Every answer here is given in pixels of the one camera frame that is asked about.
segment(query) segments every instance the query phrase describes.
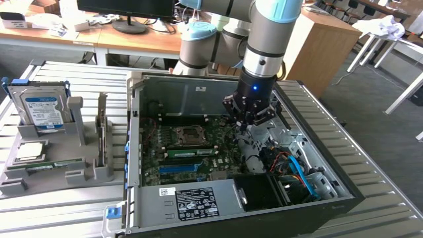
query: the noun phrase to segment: power supply label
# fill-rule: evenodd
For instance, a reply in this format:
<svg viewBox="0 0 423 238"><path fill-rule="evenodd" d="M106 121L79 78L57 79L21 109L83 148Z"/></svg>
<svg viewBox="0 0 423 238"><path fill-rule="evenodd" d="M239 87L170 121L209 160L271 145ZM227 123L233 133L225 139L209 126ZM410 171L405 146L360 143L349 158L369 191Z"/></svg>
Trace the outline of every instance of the power supply label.
<svg viewBox="0 0 423 238"><path fill-rule="evenodd" d="M175 192L179 220L189 221L219 216L213 188L199 188Z"/></svg>
<svg viewBox="0 0 423 238"><path fill-rule="evenodd" d="M65 125L61 111L57 109L58 98L26 98L34 124L43 129L61 128Z"/></svg>

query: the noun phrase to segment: gray metal table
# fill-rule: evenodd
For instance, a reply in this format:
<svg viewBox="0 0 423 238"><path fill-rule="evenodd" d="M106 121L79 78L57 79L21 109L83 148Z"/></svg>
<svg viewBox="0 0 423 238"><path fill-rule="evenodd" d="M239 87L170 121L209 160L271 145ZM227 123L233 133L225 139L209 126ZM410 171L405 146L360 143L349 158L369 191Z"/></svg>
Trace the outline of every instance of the gray metal table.
<svg viewBox="0 0 423 238"><path fill-rule="evenodd" d="M98 112L99 92L107 92L107 114L114 122L117 179L99 187L69 189L0 200L0 237L99 238L103 210L123 196L127 134L126 74L134 68L47 62L30 66L22 78L69 80L74 96L85 98L86 121ZM357 183L366 200L332 220L310 237L423 238L423 216L376 162L314 98L294 81L281 83L306 120ZM0 105L0 169L17 135L19 115L11 101Z"/></svg>

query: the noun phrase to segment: green circuit board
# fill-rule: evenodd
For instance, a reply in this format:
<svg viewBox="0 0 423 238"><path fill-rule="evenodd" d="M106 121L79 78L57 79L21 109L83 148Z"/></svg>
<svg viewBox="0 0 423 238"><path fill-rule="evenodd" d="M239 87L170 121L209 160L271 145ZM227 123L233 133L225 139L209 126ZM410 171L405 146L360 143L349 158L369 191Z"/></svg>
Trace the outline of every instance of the green circuit board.
<svg viewBox="0 0 423 238"><path fill-rule="evenodd" d="M143 186L229 179L242 173L227 118L209 117L202 125L190 124L190 119L181 125L161 122L149 119L141 125Z"/></svg>

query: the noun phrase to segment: monitor stand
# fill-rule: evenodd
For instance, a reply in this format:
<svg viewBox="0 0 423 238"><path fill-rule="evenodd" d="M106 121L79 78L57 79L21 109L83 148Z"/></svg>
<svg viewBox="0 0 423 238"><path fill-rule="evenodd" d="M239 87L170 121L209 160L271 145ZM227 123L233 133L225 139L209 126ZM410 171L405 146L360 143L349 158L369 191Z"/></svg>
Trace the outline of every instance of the monitor stand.
<svg viewBox="0 0 423 238"><path fill-rule="evenodd" d="M117 31L127 33L127 34L141 34L147 30L145 24L139 23L138 21L131 21L131 17L127 17L127 20L118 20L113 23L114 28Z"/></svg>

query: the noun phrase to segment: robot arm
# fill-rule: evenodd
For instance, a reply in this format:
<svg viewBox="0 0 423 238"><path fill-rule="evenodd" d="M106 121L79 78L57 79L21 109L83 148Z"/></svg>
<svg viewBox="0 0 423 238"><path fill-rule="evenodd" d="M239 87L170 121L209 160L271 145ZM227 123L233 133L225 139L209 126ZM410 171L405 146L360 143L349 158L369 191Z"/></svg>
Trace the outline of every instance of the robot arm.
<svg viewBox="0 0 423 238"><path fill-rule="evenodd" d="M301 14L302 0L219 0L222 5L215 0L181 0L181 2L197 9L221 14L227 7L225 15L241 19L245 19L245 15L250 13L251 31L238 89L223 100L231 117L245 130L249 125L259 125L273 119L282 111L281 105L271 105L270 97L295 21ZM241 6L241 10L238 11L234 6ZM183 46L182 60L186 58L186 53Z"/></svg>

